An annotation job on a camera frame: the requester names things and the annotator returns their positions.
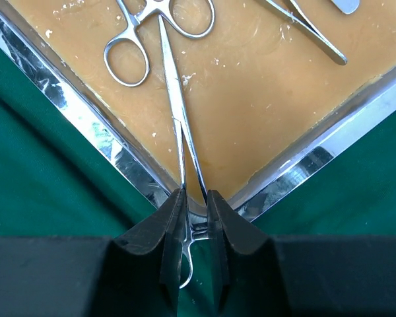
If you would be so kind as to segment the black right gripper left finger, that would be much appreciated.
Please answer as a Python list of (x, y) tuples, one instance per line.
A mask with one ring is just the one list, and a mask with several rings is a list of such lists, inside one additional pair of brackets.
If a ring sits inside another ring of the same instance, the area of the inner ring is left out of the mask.
[(95, 292), (96, 316), (176, 316), (185, 223), (186, 193), (177, 189), (110, 242)]

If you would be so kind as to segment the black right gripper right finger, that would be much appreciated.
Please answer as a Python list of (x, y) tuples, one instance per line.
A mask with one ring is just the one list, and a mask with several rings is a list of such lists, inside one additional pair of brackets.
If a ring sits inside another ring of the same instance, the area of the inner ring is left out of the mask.
[(207, 224), (217, 316), (283, 316), (284, 285), (269, 236), (208, 192)]

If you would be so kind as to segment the dark green surgical cloth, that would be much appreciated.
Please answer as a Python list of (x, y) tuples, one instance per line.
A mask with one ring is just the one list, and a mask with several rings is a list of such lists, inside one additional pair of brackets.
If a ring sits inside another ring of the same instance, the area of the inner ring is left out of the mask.
[[(117, 236), (152, 211), (0, 49), (0, 236)], [(396, 112), (255, 224), (396, 235)]]

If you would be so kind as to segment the steel surgical scissors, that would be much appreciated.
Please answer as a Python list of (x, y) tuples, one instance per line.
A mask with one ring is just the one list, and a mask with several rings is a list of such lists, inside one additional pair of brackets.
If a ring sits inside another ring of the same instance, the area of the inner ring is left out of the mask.
[(174, 134), (178, 152), (178, 163), (180, 171), (180, 189), (187, 191), (186, 169), (185, 169), (185, 150), (188, 149), (194, 165), (195, 173), (199, 181), (204, 202), (207, 202), (207, 187), (205, 185), (203, 173), (199, 164), (197, 151), (193, 142), (191, 129), (187, 119), (183, 89), (180, 83), (178, 69), (172, 54), (168, 33), (162, 15), (158, 16), (158, 25), (161, 39), (162, 62), (168, 100), (172, 112), (174, 123)]

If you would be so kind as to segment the steel tray with brown liner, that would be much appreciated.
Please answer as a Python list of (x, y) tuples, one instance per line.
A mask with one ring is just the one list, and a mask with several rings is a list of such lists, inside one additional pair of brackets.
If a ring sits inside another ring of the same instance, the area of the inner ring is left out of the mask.
[[(285, 173), (327, 127), (330, 117), (374, 81), (396, 72), (396, 1), (361, 1), (345, 15), (331, 1), (296, 1), (348, 59), (336, 64), (295, 24), (262, 1), (213, 1), (216, 19), (200, 39), (166, 20), (206, 187), (244, 210)], [(207, 1), (172, 1), (175, 21), (204, 31)], [(109, 161), (126, 150), (144, 171), (133, 182), (160, 205), (179, 182), (172, 113), (160, 55), (158, 15), (137, 29), (150, 61), (147, 79), (125, 87), (109, 74), (104, 48), (127, 26), (116, 1), (0, 1), (2, 36), (15, 35), (61, 81), (63, 115)], [(145, 62), (122, 42), (110, 65), (137, 82)]]

